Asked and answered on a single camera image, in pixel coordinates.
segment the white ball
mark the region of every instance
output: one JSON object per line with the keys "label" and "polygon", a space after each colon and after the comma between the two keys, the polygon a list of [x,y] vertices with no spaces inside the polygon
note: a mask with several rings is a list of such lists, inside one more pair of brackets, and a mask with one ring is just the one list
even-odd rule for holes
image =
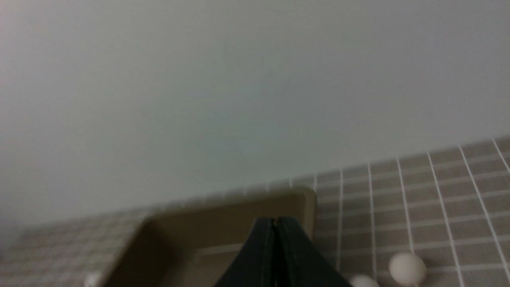
{"label": "white ball", "polygon": [[354,275],[349,282],[352,287],[379,287],[377,282],[367,275]]}
{"label": "white ball", "polygon": [[397,253],[390,259],[390,274],[402,286],[414,286],[425,279],[427,267],[421,258],[412,253]]}

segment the white wall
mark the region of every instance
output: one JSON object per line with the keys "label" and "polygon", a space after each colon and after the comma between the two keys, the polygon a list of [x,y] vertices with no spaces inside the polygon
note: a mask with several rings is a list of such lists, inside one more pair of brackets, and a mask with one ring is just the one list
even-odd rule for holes
{"label": "white wall", "polygon": [[510,132],[507,0],[7,0],[0,196],[38,224]]}

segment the foam ball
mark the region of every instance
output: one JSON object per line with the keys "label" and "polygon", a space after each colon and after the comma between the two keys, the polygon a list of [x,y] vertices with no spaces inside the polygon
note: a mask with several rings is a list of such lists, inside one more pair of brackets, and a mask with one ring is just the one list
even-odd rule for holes
{"label": "foam ball", "polygon": [[400,285],[411,287],[425,279],[427,267],[423,260],[408,252],[397,253],[390,259],[390,274]]}
{"label": "foam ball", "polygon": [[354,275],[349,282],[352,287],[379,287],[377,282],[367,275]]}

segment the white grid line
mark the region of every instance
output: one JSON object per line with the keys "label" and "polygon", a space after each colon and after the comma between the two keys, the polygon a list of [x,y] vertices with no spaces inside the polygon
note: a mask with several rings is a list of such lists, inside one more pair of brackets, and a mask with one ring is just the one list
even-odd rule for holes
{"label": "white grid line", "polygon": [[[510,155],[510,152],[504,152],[501,154],[503,156],[508,156],[508,155]],[[479,162],[491,161],[491,160],[495,160],[495,159],[498,159],[498,155],[492,154],[492,155],[473,157],[473,158],[468,159],[468,162],[469,163],[479,163]],[[443,169],[453,168],[455,166],[462,166],[463,164],[464,164],[464,162],[462,160],[441,162],[441,163],[434,164],[434,169],[443,170]],[[428,168],[429,168],[428,166],[418,166],[415,168],[402,170],[402,174],[403,175],[411,175],[411,174],[417,174],[420,172],[426,172],[426,171],[428,171]],[[397,171],[390,171],[390,172],[383,172],[383,173],[378,173],[376,175],[372,175],[372,179],[386,179],[386,178],[397,177],[397,176],[398,176]],[[367,180],[368,180],[368,176],[363,175],[363,176],[356,176],[356,177],[348,178],[348,179],[345,179],[344,181],[345,181],[345,183],[357,183],[357,182],[363,182],[363,181],[367,181]]]}
{"label": "white grid line", "polygon": [[407,200],[405,198],[405,187],[404,187],[404,179],[402,178],[402,168],[400,167],[400,160],[398,157],[397,166],[398,166],[398,177],[400,178],[400,186],[402,187],[402,199],[404,200],[404,211],[405,211],[405,223],[407,225],[407,236],[409,237],[409,248],[411,253],[414,254],[414,241],[413,241],[413,233],[411,232],[411,220],[409,219],[409,209],[407,208]]}
{"label": "white grid line", "polygon": [[340,272],[340,249],[342,247],[342,205],[343,205],[343,196],[344,196],[344,188],[343,188],[343,173],[342,169],[340,169],[340,198],[338,200],[338,238],[337,238],[337,258],[336,258],[336,268],[337,271]]}
{"label": "white grid line", "polygon": [[374,279],[377,279],[377,254],[375,251],[375,218],[374,218],[374,192],[372,190],[372,173],[370,172],[370,164],[367,164],[368,170],[368,188],[370,192],[370,225],[372,229],[372,271]]}
{"label": "white grid line", "polygon": [[[495,212],[489,214],[491,218],[497,218],[497,217],[510,217],[510,211],[501,211],[501,212]],[[320,214],[317,216],[317,219],[324,220],[324,219],[334,219],[337,218],[338,213],[326,213],[326,214]],[[449,223],[458,223],[458,222],[466,222],[466,221],[473,221],[473,220],[480,220],[485,219],[484,214],[471,214],[467,216],[459,216],[459,217],[450,217],[448,218]],[[421,220],[416,222],[411,222],[411,227],[422,227],[422,226],[432,226],[432,225],[442,225],[445,224],[444,219],[431,219],[431,220]],[[397,223],[397,224],[386,224],[386,225],[380,225],[375,227],[376,231],[383,231],[383,230],[397,230],[397,229],[405,229],[407,228],[407,223]],[[368,233],[371,231],[371,227],[354,227],[354,228],[344,228],[343,233],[344,234],[361,234],[361,233]],[[329,235],[323,235],[323,234],[331,234],[331,232],[334,231],[317,231],[315,236],[318,237],[324,237]]]}
{"label": "white grid line", "polygon": [[460,146],[458,147],[458,149],[461,151],[462,158],[464,159],[464,163],[466,164],[466,168],[468,169],[468,172],[469,172],[469,176],[471,177],[471,181],[473,181],[473,185],[475,186],[476,194],[478,195],[478,199],[480,200],[481,207],[483,209],[483,212],[485,213],[487,224],[489,225],[489,229],[491,230],[492,237],[494,238],[494,242],[496,243],[496,248],[498,249],[499,256],[503,263],[506,278],[508,279],[508,282],[510,283],[510,271],[508,270],[508,266],[506,265],[506,258],[505,258],[505,255],[503,254],[503,250],[501,249],[501,245],[499,244],[498,236],[496,234],[496,231],[494,230],[494,226],[492,225],[491,217],[489,216],[489,213],[487,212],[487,208],[485,207],[485,203],[483,202],[483,198],[481,197],[481,193],[480,193],[480,190],[478,189],[478,185],[476,184],[473,174],[471,173],[471,169],[469,168],[469,164],[466,159],[466,155],[464,154],[464,151],[462,150],[462,148]]}
{"label": "white grid line", "polygon": [[445,204],[443,202],[443,196],[441,195],[441,190],[439,189],[439,183],[438,183],[438,179],[436,177],[436,172],[434,171],[434,165],[432,164],[432,158],[430,157],[430,152],[428,152],[428,151],[427,151],[427,156],[428,156],[428,162],[430,163],[430,168],[432,170],[432,176],[434,177],[434,182],[436,183],[436,190],[438,191],[439,202],[441,203],[441,209],[443,210],[443,216],[445,218],[446,231],[448,232],[448,238],[450,241],[451,252],[453,254],[453,260],[455,262],[455,267],[457,269],[458,281],[459,281],[461,287],[464,287],[464,279],[462,278],[461,266],[458,262],[457,251],[455,249],[453,235],[452,235],[451,229],[450,229],[450,223],[448,222],[448,215],[446,214],[446,208],[445,208]]}
{"label": "white grid line", "polygon": [[496,151],[498,151],[499,157],[503,161],[503,164],[505,165],[506,170],[508,171],[508,173],[510,173],[510,167],[508,167],[508,164],[506,163],[505,158],[504,158],[503,154],[501,153],[501,151],[499,150],[498,144],[496,143],[496,140],[494,138],[492,138],[492,143],[496,147]]}

